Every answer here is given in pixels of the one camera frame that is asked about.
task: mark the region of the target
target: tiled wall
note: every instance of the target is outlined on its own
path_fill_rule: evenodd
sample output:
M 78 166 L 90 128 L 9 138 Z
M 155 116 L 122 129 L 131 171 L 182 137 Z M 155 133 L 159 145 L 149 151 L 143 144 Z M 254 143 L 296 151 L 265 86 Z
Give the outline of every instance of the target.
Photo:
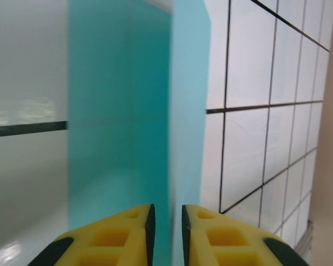
M 294 247 L 307 227 L 333 0 L 208 2 L 201 204 Z
M 0 266 L 68 228 L 67 24 L 66 0 L 0 0 Z

